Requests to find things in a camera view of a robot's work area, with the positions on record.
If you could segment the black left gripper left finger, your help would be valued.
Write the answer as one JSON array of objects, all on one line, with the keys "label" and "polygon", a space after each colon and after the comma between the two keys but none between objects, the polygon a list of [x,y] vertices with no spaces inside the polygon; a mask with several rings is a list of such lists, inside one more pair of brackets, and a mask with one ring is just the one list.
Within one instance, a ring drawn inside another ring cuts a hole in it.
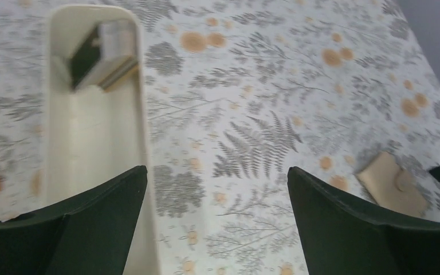
[{"label": "black left gripper left finger", "polygon": [[122,274],[147,187],[136,166],[90,190],[0,221],[0,274]]}]

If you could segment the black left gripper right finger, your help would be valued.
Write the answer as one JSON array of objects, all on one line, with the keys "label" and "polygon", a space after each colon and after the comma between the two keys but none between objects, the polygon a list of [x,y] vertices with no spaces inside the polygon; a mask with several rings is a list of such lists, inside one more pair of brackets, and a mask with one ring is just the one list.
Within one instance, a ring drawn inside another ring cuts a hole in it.
[{"label": "black left gripper right finger", "polygon": [[310,274],[440,274],[440,222],[377,206],[299,167],[287,184]]}]

